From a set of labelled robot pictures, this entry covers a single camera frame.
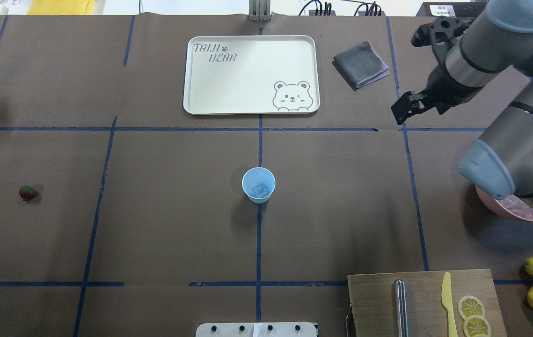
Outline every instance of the table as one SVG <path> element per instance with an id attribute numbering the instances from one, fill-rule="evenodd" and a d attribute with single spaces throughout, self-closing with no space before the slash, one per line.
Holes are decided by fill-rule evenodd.
<path id="1" fill-rule="evenodd" d="M 427 18 L 0 17 L 0 335 L 194 334 L 201 322 L 318 322 L 342 336 L 347 275 L 490 268 L 509 336 L 533 336 L 533 224 L 500 219 L 455 170 L 527 78 L 395 124 L 435 66 Z M 306 34 L 307 116 L 183 110 L 195 36 Z M 352 90 L 333 56 L 369 40 L 392 75 Z M 241 177 L 277 177 L 251 203 Z M 21 185 L 40 197 L 24 203 Z"/>

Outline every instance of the blue paper cup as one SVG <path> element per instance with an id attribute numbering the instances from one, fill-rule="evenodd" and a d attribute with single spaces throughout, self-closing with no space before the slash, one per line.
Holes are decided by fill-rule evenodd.
<path id="1" fill-rule="evenodd" d="M 268 201 L 275 190 L 275 176 L 264 167 L 254 167 L 247 171 L 241 179 L 243 192 L 249 200 L 262 204 Z"/>

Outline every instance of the plastic knife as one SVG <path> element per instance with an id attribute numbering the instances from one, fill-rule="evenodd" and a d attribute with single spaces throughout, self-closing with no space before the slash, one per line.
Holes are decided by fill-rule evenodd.
<path id="1" fill-rule="evenodd" d="M 453 312 L 452 274 L 448 272 L 446 272 L 443 276 L 443 283 L 441 284 L 441 303 L 447 310 L 448 337 L 457 337 L 457 329 L 455 328 L 455 316 Z"/>

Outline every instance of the metal rod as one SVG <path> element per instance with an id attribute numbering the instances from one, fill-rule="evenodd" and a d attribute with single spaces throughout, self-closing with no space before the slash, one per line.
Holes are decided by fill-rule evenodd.
<path id="1" fill-rule="evenodd" d="M 406 299 L 406 282 L 395 280 L 395 307 L 397 309 L 397 335 L 408 337 L 408 301 Z"/>

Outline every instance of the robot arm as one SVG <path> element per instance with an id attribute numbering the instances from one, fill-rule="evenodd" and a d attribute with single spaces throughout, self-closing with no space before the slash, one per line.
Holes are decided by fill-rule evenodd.
<path id="1" fill-rule="evenodd" d="M 471 25 L 440 17 L 421 26 L 412 44 L 430 44 L 439 65 L 425 90 L 393 104 L 399 125 L 433 107 L 443 114 L 468 102 L 508 66 L 532 78 L 474 141 L 458 170 L 498 200 L 515 194 L 533 207 L 533 0 L 491 0 Z"/>

